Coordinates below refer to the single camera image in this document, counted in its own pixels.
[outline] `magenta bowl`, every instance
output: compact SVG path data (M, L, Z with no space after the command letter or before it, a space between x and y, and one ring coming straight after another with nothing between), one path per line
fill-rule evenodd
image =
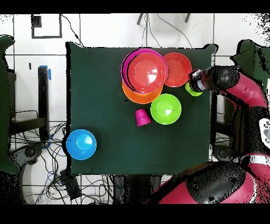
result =
M139 54L142 54L142 53L152 53L152 54L155 54L156 56L158 56L164 63L165 65L165 74L167 74L167 65L165 63L165 60L164 58L156 51L152 50L152 49L149 49L149 48L139 48L139 49L136 49L132 52L130 52L123 60L122 62L122 65L121 65L121 76L122 76L122 79L124 81L124 83L127 85L128 88L130 88L132 91L135 91L135 92L140 92L138 90L136 90L131 84L130 82L128 81L128 65L130 64L130 62L135 58L135 56L139 55ZM166 80L168 79L168 75L166 75L165 79L164 79L164 83L166 82Z

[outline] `red bowl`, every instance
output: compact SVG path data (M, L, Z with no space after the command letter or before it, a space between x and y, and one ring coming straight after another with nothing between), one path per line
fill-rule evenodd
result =
M134 57L127 69L128 82L138 92L151 93L166 81L166 64L153 53L141 53Z
M180 87L189 80L192 71L191 63L186 56L180 53L169 53L164 56L167 64L168 87Z

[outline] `blue tape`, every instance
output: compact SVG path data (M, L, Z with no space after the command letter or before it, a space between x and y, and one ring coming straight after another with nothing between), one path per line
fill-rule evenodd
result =
M47 143L47 146L50 146L50 145L51 145L51 143L48 142L48 143ZM46 146L44 146L43 149L45 150L45 149L46 149Z
M49 80L52 80L52 77L51 77L51 69L48 70L48 79L49 79Z
M52 74L51 74L51 69L48 69L48 79L52 80Z

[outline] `floor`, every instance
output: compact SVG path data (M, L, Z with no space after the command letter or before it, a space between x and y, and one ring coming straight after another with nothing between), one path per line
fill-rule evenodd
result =
M269 37L258 15L253 14L218 14L192 13L188 23L185 23L187 13L163 14L159 16L176 28L181 30L189 39L193 48L202 48L209 43L218 44L219 49L213 63L218 65L233 65L229 56L236 53L237 43L242 39L251 39L254 42L269 46ZM139 13L133 14L64 14L70 22L72 29L81 39L84 46L96 47L139 47L146 46L146 35L142 40L143 30L146 26L144 17L140 25L136 25ZM42 27L35 28L35 36L59 35L59 15L41 14ZM162 47L190 48L186 38L176 29L162 21L157 14L149 14L151 33L155 36ZM148 46L158 47L158 43L148 30ZM31 16L30 15L0 15L0 34L8 34L14 37L15 44L6 50L6 60L9 68L15 69L16 80L16 111L37 110L37 67L47 65L51 69L51 80L49 80L49 120L51 134L54 133L57 125L66 122L66 49L65 42L72 41L79 43L73 34L70 24L62 17L62 38L61 39L32 39L31 38ZM223 99L218 101L218 111L224 110ZM35 117L35 112L18 113L17 120ZM25 133L28 139L36 140L35 132ZM12 143L11 150L22 146L23 137L16 135L16 143ZM59 130L53 139L62 139L63 133ZM62 149L57 148L59 155L57 161L59 170L66 167L66 159ZM47 150L42 153L49 171L53 170L54 163ZM164 175L162 181L170 178ZM102 176L80 175L78 183L85 195L105 194L101 201L107 202L108 195L104 188L100 188ZM25 169L23 179L23 192L27 203L35 203L38 195L49 183L48 172L42 158L32 166ZM61 199L44 199L43 204L61 204ZM70 201L64 199L67 204L88 204L93 202L91 198L80 198Z

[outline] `table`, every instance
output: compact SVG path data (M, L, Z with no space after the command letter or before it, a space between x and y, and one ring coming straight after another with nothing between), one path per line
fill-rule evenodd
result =
M71 159L72 174L178 174L208 161L210 92L192 97L184 86L164 86L162 93L180 100L180 118L171 125L152 120L149 125L137 127L135 111L143 108L150 115L150 104L128 100L120 75L124 57L135 48L81 48L72 42L66 47L70 65L67 86L71 87L67 125L71 125L71 131L87 129L97 139L97 150L91 158ZM162 56L182 53L192 68L206 69L211 66L216 46L153 50Z

